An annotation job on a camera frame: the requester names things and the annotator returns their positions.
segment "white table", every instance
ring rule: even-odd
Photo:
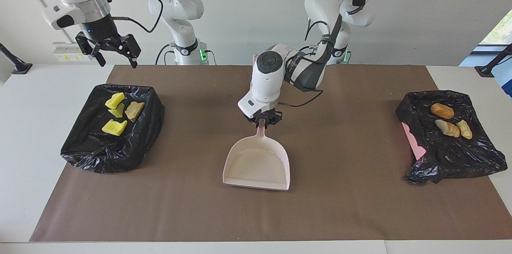
[[[111,70],[112,66],[36,65],[29,74],[12,76],[0,88],[0,241],[3,241],[0,254],[512,252],[512,240],[28,243],[66,164],[57,153],[91,89],[106,82]],[[506,157],[512,157],[509,142],[512,100],[494,79],[479,77],[473,68],[428,67],[428,70],[440,89],[471,96],[496,148]],[[490,178],[512,212],[512,172]]]

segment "brown mat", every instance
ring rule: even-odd
[[[255,133],[236,102],[249,66],[115,66],[111,83],[153,86],[166,106],[144,163],[122,174],[66,166],[30,241],[512,239],[488,177],[411,185],[395,108],[434,90],[424,66],[328,66],[325,93],[280,108],[267,134],[290,158],[287,192],[223,185],[231,146]],[[313,94],[283,86],[282,101]]]

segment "garbage bag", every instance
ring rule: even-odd
[[[145,102],[139,118],[132,122],[123,115],[115,118],[105,102],[112,94],[124,92],[126,107]],[[96,173],[124,172],[137,168],[155,143],[163,125],[164,106],[154,88],[101,84],[95,86],[69,133],[60,155],[71,165]],[[128,121],[124,132],[114,136],[101,131],[110,120]]]
[[[445,121],[455,124],[465,120],[473,138],[444,135],[434,123],[442,118],[430,112],[434,103],[453,108],[455,117]],[[496,150],[485,133],[468,95],[448,90],[410,92],[395,113],[408,125],[418,146],[426,150],[422,157],[414,159],[405,177],[408,181],[438,183],[442,179],[486,176],[507,169],[505,156]]]

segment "pink dustpan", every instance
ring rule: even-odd
[[[226,159],[222,181],[225,184],[270,190],[288,190],[290,163],[283,146],[265,136],[265,123],[256,135],[235,143]]]

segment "green light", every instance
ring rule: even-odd
[[[206,61],[208,59],[206,53],[204,53],[204,50],[199,50],[199,53],[201,54],[202,61]]]

